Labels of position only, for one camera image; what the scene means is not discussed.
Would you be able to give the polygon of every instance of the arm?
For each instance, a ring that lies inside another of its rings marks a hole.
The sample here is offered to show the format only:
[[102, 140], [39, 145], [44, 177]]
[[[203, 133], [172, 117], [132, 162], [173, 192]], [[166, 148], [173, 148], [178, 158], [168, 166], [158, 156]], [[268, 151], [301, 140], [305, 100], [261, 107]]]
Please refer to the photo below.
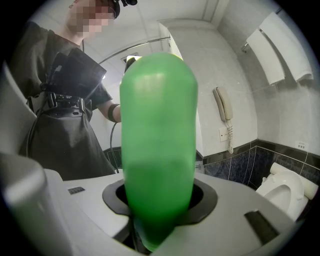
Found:
[[[97, 105], [96, 107], [98, 108], [98, 110], [102, 113], [102, 115], [108, 119], [108, 112], [109, 112], [109, 108], [111, 105], [115, 104], [112, 100], [108, 100], [102, 104]], [[121, 111], [120, 111], [120, 105], [116, 106], [112, 112], [112, 116], [114, 118], [114, 120], [116, 120], [117, 122], [121, 122]]]

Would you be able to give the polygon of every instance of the wall-mounted telephone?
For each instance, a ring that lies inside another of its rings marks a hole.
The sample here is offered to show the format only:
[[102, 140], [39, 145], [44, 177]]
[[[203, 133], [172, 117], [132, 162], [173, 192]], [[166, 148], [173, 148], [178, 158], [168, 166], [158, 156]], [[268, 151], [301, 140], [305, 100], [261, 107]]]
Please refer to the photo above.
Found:
[[234, 152], [234, 135], [231, 118], [234, 117], [231, 101], [224, 87], [217, 87], [213, 89], [213, 95], [219, 108], [221, 120], [225, 122], [228, 129], [228, 151], [230, 154]]

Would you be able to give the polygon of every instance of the black wristband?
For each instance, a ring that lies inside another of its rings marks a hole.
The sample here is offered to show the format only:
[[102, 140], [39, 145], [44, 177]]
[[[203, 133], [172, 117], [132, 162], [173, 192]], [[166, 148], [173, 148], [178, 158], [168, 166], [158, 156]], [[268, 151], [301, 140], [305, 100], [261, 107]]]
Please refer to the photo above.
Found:
[[114, 119], [114, 109], [116, 108], [116, 106], [119, 106], [120, 104], [112, 104], [110, 107], [109, 107], [109, 110], [108, 110], [108, 118], [111, 122], [114, 122], [114, 123], [118, 123], [115, 119]]

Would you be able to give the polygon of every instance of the electrical outlet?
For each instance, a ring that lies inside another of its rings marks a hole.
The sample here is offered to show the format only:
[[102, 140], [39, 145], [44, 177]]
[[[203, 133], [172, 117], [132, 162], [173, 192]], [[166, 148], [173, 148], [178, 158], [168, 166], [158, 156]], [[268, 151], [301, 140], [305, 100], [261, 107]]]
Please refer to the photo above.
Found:
[[303, 142], [303, 141], [295, 141], [295, 147], [299, 150], [303, 150], [303, 151], [308, 151], [308, 143]]
[[220, 142], [225, 142], [228, 140], [228, 129], [227, 127], [219, 128], [219, 138]]

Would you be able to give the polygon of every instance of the toilet bowl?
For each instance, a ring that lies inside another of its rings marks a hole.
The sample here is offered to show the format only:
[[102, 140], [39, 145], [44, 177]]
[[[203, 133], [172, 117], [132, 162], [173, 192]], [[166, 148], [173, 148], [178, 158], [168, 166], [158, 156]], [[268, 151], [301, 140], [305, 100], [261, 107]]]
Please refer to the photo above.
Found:
[[299, 175], [290, 170], [275, 175], [270, 174], [256, 192], [294, 221], [297, 220], [308, 202], [304, 196], [304, 186]]

